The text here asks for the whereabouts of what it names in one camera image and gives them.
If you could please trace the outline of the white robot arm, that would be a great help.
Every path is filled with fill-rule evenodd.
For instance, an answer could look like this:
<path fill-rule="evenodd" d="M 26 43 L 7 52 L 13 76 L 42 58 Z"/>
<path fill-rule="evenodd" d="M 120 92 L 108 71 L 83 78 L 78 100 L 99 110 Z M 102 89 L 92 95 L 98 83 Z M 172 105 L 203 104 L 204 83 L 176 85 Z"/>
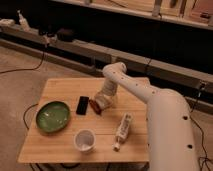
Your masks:
<path fill-rule="evenodd" d="M 175 90 L 140 83 L 126 74 L 123 62 L 106 65 L 104 84 L 95 101 L 101 110 L 113 103 L 120 85 L 147 104 L 150 171 L 199 171 L 190 107 Z"/>

